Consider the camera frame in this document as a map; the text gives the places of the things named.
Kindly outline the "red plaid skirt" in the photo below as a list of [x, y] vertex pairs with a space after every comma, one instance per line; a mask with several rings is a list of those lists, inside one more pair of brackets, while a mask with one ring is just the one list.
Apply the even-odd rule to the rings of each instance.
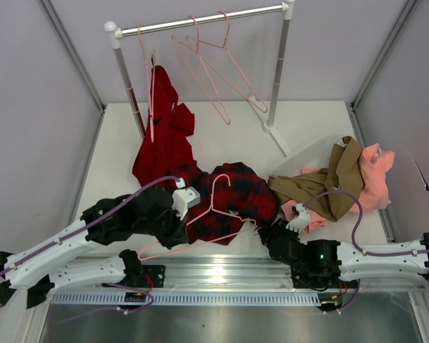
[[266, 181], [242, 162], [225, 163], [212, 173], [188, 164], [169, 174], [182, 178], [200, 193], [200, 203], [190, 208], [187, 215], [190, 244], [200, 240], [227, 246], [245, 224], [242, 219], [267, 227], [277, 217], [277, 197]]

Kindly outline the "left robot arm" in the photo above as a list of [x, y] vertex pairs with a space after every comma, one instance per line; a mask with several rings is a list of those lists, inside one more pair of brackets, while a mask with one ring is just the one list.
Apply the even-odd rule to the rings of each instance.
[[19, 254], [0, 252], [0, 305], [20, 288], [27, 290], [26, 306], [32, 308], [67, 287], [90, 283], [137, 286], [143, 267], [130, 249], [98, 264], [76, 267], [71, 261], [102, 246], [125, 242], [134, 234], [153, 236], [168, 249], [186, 244], [189, 208], [199, 201], [192, 187], [174, 192], [152, 187], [136, 196], [99, 200], [45, 242]]

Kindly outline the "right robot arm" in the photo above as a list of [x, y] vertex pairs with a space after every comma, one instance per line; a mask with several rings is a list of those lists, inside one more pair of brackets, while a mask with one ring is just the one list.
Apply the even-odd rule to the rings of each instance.
[[429, 233], [422, 239], [360, 248], [318, 239], [306, 243], [284, 219], [257, 230], [272, 260], [287, 265], [295, 288], [325, 291], [340, 283], [374, 279], [426, 281], [429, 285]]

